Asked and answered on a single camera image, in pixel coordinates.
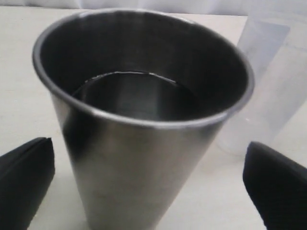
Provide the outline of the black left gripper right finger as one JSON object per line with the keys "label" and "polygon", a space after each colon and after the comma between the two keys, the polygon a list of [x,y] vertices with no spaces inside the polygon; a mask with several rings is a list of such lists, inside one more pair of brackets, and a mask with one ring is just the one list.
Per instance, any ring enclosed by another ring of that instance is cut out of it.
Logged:
{"label": "black left gripper right finger", "polygon": [[304,166],[260,142],[251,142],[242,177],[266,229],[307,228],[307,169]]}

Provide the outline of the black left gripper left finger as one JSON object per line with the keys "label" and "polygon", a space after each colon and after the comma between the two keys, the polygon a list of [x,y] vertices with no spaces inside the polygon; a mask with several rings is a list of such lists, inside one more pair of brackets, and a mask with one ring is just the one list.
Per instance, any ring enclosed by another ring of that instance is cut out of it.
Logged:
{"label": "black left gripper left finger", "polygon": [[0,157],[0,228],[26,230],[55,174],[51,138],[35,138]]}

